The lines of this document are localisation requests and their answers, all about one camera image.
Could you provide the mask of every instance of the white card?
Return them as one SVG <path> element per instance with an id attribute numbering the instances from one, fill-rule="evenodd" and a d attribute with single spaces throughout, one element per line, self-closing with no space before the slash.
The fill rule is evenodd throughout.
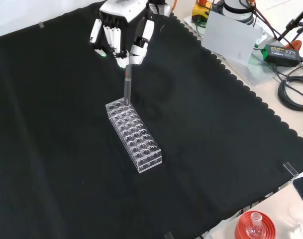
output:
<path id="1" fill-rule="evenodd" d="M 202 46 L 246 66 L 260 36 L 259 30 L 210 11 Z"/>

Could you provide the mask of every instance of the robot finger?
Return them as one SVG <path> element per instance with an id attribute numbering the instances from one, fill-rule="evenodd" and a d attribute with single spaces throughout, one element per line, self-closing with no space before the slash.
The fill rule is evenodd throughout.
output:
<path id="1" fill-rule="evenodd" d="M 125 57 L 120 57 L 120 56 L 116 56 L 115 54 L 115 59 L 117 61 L 117 64 L 121 67 L 121 68 L 126 68 L 127 65 L 129 65 L 129 52 L 126 51 L 126 56 Z"/>
<path id="2" fill-rule="evenodd" d="M 104 37 L 101 25 L 101 20 L 96 19 L 90 36 L 90 44 L 99 55 L 105 57 L 106 52 L 101 45 L 102 38 Z"/>

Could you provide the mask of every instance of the clear plastic clip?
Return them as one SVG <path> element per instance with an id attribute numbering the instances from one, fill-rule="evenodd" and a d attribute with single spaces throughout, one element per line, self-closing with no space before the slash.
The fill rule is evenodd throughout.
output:
<path id="1" fill-rule="evenodd" d="M 166 239 L 174 239 L 174 237 L 172 236 L 171 232 L 168 232 L 165 234 Z"/>
<path id="2" fill-rule="evenodd" d="M 299 173 L 291 166 L 290 163 L 286 162 L 283 164 L 283 166 L 292 174 L 293 179 L 299 175 Z"/>

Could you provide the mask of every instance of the table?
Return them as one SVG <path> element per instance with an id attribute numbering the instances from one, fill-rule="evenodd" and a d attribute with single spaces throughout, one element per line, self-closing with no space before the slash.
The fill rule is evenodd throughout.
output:
<path id="1" fill-rule="evenodd" d="M 8 163 L 0 158 L 0 175 L 20 192 L 17 205 L 33 202 L 30 210 L 18 208 L 22 217 L 39 210 L 36 219 L 9 233 L 33 228 L 55 238 L 32 225 L 38 222 L 48 234 L 58 231 L 52 225 L 61 225 L 61 234 L 76 237 L 162 239 L 168 231 L 178 239 L 196 237 L 288 181 L 282 165 L 292 156 L 303 168 L 303 141 L 173 17 L 157 16 L 155 44 L 134 71 L 139 82 L 132 100 L 165 161 L 138 175 L 131 160 L 124 160 L 128 155 L 104 106 L 123 94 L 123 72 L 112 57 L 102 60 L 86 44 L 96 8 L 0 39 L 0 134 L 9 124 L 17 129 L 10 131 L 17 132 L 11 140 L 0 140 L 0 155 L 13 154 Z M 23 144 L 23 160 L 16 160 L 17 150 L 4 150 L 5 140 L 12 147 Z M 287 142 L 294 150 L 284 147 Z M 256 170 L 245 170 L 251 167 Z M 260 175 L 267 184 L 256 180 Z M 34 183 L 39 194 L 28 194 Z"/>
<path id="2" fill-rule="evenodd" d="M 275 225 L 277 238 L 300 238 L 298 228 L 303 221 L 303 200 L 292 183 L 250 210 L 262 212 L 270 217 Z M 239 218 L 212 232 L 212 239 L 234 239 Z"/>

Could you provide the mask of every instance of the white robotic hand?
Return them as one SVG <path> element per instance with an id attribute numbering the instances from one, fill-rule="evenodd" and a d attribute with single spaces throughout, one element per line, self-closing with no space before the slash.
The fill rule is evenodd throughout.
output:
<path id="1" fill-rule="evenodd" d="M 166 14 L 171 12 L 171 7 L 165 4 L 158 7 L 158 2 L 154 4 L 149 3 L 149 0 L 106 1 L 99 9 L 99 15 L 91 32 L 90 44 L 99 55 L 105 57 L 107 50 L 104 49 L 102 40 L 106 36 L 108 45 L 120 67 L 125 68 L 129 62 L 140 65 L 147 54 L 148 44 L 153 34 L 155 9 L 156 13 L 159 13 L 159 9 L 165 11 Z M 127 28 L 135 22 L 138 22 L 136 37 L 129 54 L 126 50 Z"/>

